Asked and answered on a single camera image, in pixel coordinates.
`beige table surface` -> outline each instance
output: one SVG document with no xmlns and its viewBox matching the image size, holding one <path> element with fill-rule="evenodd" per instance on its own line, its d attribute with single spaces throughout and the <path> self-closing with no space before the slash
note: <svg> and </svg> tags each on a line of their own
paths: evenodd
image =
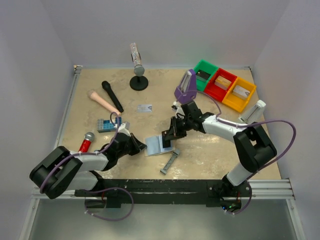
<svg viewBox="0 0 320 240">
<path fill-rule="evenodd" d="M 83 69 L 74 91 L 69 114 L 65 122 L 62 145 L 69 150 L 77 151 L 86 132 L 95 134 L 95 141 L 90 151 L 100 149 L 108 143 L 114 132 L 98 133 L 97 120 L 109 119 L 110 112 L 87 97 L 87 91 L 94 89 L 101 97 L 113 105 L 107 93 L 102 89 L 101 82 L 108 81 L 123 106 L 122 121 L 130 122 L 129 131 L 140 141 L 160 135 L 170 126 L 170 118 L 174 116 L 171 109 L 175 101 L 174 91 L 180 83 L 185 69 L 147 69 L 145 76 L 149 86 L 143 91 L 134 91 L 129 81 L 134 75 L 132 69 Z M 249 69 L 227 69 L 230 73 L 253 83 Z M 251 98 L 247 108 L 258 100 L 257 92 Z M 218 113 L 215 104 L 200 93 L 195 102 L 203 113 Z M 151 113 L 138 113 L 139 104 L 152 104 Z M 219 103 L 221 117 L 238 122 L 239 113 Z M 238 162 L 235 145 L 221 137 L 188 131 L 187 137 L 175 142 L 180 149 L 179 157 L 174 161 L 167 175 L 160 173 L 172 153 L 145 157 L 141 152 L 135 156 L 126 155 L 119 159 L 118 164 L 109 171 L 100 172 L 104 178 L 114 179 L 221 179 Z M 281 179 L 278 165 L 263 169 L 253 179 Z"/>
</svg>

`black microphone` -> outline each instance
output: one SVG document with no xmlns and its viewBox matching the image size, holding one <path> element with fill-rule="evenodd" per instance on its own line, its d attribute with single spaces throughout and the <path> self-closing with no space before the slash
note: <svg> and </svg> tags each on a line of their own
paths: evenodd
<svg viewBox="0 0 320 240">
<path fill-rule="evenodd" d="M 107 81 L 103 81 L 101 83 L 101 85 L 102 85 L 102 88 L 106 91 L 106 93 L 111 98 L 111 100 L 114 103 L 115 107 L 119 110 L 120 113 L 123 113 L 124 109 L 121 106 L 121 104 L 120 104 L 118 98 L 116 97 L 114 91 L 112 91 L 110 83 L 108 83 Z"/>
</svg>

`yellow bin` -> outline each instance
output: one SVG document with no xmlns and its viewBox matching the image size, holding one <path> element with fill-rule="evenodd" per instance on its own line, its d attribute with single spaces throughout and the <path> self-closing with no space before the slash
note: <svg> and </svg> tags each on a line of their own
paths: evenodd
<svg viewBox="0 0 320 240">
<path fill-rule="evenodd" d="M 247 89 L 250 91 L 250 94 L 246 98 L 246 100 L 233 94 L 233 91 L 236 85 L 239 85 L 240 87 L 243 87 L 244 89 Z M 228 92 L 226 93 L 224 99 L 222 100 L 222 103 L 236 110 L 237 112 L 241 113 L 249 103 L 256 88 L 257 88 L 256 85 L 244 80 L 241 77 L 237 77 L 236 80 L 233 82 L 232 86 L 230 87 L 230 89 L 228 90 Z"/>
</svg>

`blue lego brick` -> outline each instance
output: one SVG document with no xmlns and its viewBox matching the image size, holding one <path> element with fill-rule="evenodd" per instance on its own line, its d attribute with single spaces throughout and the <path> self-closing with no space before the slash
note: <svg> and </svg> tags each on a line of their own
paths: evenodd
<svg viewBox="0 0 320 240">
<path fill-rule="evenodd" d="M 119 124 L 122 124 L 122 118 L 119 117 Z M 110 122 L 110 120 L 103 120 L 98 119 L 97 121 L 97 130 L 98 133 L 108 133 L 108 132 L 114 132 L 117 128 Z"/>
</svg>

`white wall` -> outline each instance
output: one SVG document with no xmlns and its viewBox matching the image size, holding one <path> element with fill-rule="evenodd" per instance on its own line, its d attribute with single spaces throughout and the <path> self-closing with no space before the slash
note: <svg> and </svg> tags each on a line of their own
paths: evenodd
<svg viewBox="0 0 320 240">
<path fill-rule="evenodd" d="M 253 65 L 289 0 L 41 0 L 75 64 Z"/>
<path fill-rule="evenodd" d="M 290 178 L 309 240 L 320 235 L 320 1 L 292 0 L 253 68 L 267 118 L 292 120 L 297 137 L 278 163 Z M 279 149 L 292 131 L 270 125 Z"/>
<path fill-rule="evenodd" d="M 0 233 L 18 239 L 30 171 L 53 149 L 72 63 L 39 0 L 0 2 Z"/>
</svg>

